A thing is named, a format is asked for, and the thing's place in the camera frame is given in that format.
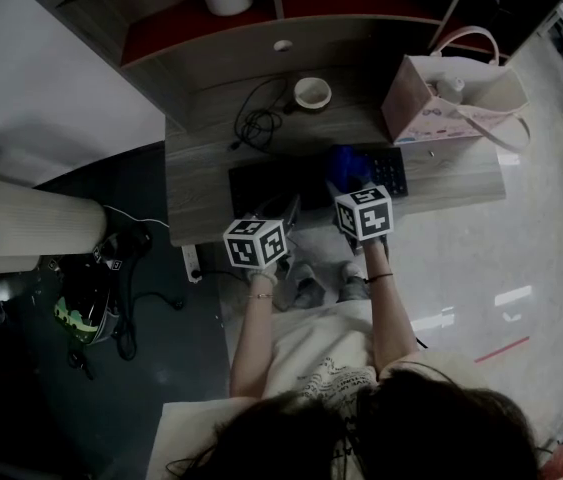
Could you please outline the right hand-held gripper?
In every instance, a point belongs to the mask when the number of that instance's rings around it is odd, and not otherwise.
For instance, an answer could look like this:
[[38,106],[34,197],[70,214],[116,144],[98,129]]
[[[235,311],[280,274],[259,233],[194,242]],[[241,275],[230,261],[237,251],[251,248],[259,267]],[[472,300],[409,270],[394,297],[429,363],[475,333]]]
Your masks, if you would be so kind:
[[387,189],[370,184],[362,190],[344,194],[330,180],[325,180],[334,199],[335,223],[353,254],[361,254],[365,242],[379,240],[394,230],[392,198]]

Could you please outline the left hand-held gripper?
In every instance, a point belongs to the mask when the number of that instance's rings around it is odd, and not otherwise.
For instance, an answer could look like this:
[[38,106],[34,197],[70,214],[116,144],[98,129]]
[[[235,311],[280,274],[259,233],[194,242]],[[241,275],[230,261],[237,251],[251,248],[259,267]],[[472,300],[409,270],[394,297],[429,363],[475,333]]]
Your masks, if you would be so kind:
[[262,202],[255,212],[234,220],[223,233],[230,264],[242,269],[265,269],[287,256],[287,235],[296,225],[300,209],[299,194],[290,204],[288,195],[277,195]]

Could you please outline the person's left hand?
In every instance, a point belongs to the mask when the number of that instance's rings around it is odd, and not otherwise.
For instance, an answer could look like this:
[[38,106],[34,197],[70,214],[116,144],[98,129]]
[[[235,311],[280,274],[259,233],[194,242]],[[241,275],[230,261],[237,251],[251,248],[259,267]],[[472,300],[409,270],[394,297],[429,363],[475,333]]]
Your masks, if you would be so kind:
[[277,262],[271,262],[265,268],[248,269],[246,271],[246,277],[249,283],[252,283],[256,278],[261,277],[267,279],[273,287],[278,283],[278,278],[276,276],[277,272]]

